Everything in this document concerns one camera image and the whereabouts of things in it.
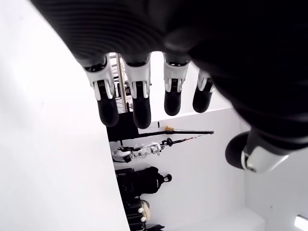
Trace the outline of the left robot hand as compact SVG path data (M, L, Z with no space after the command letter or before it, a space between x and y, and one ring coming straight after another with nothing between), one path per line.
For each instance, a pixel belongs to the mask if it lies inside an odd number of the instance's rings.
M101 121L118 121L107 55L125 62L134 122L151 122L150 54L164 55L165 112L180 110L189 62L199 68L193 108L217 89L250 125L227 162L271 170L308 146L308 3L305 0L35 0L85 70Z

